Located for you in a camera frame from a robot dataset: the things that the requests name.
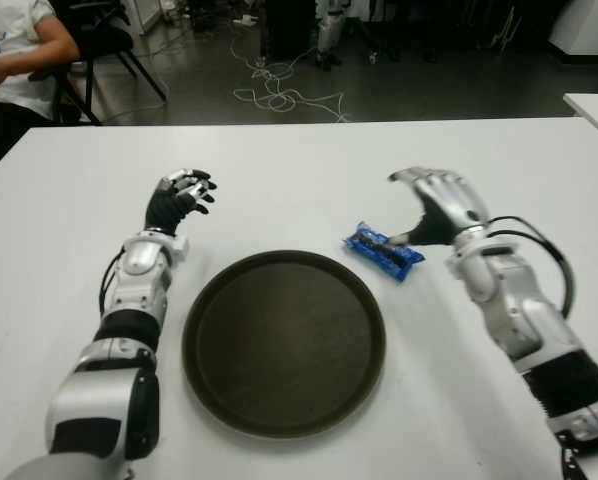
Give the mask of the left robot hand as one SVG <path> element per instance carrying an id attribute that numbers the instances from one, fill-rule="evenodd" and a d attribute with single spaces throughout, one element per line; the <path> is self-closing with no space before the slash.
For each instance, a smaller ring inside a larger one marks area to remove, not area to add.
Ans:
<path id="1" fill-rule="evenodd" d="M 216 189 L 211 175 L 202 170 L 181 169 L 163 177 L 148 202 L 144 229 L 174 236 L 190 213 L 209 213 L 206 203 L 214 202 L 210 192 Z"/>

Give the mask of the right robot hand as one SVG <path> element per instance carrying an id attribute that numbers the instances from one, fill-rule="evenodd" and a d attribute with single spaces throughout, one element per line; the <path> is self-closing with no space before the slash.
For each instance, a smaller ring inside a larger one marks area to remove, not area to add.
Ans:
<path id="1" fill-rule="evenodd" d="M 388 179 L 408 184 L 423 206 L 419 223 L 408 232 L 390 237 L 390 245 L 452 245 L 465 231 L 487 227 L 490 217 L 485 203 L 455 172 L 409 167 L 392 173 Z"/>

